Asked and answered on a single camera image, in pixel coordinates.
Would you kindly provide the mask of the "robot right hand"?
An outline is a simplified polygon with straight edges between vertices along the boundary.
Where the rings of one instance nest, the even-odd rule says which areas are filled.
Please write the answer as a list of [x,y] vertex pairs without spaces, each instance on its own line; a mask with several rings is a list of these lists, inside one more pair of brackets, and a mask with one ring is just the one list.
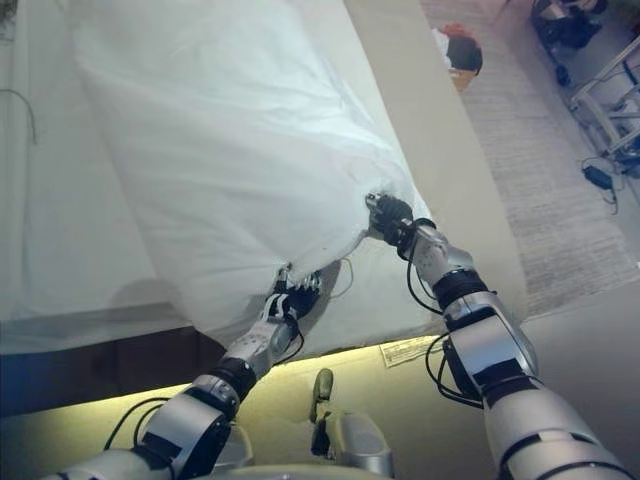
[[399,246],[413,223],[411,206],[401,199],[379,193],[368,194],[365,203],[369,209],[368,233],[391,246]]

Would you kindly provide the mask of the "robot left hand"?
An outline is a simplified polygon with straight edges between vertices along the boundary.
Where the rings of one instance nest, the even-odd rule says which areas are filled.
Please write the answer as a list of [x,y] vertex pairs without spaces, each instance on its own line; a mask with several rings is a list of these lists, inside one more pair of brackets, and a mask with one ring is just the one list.
[[318,302],[323,288],[322,273],[315,271],[298,283],[293,283],[290,268],[281,268],[273,290],[267,296],[263,308],[264,318],[300,320]]

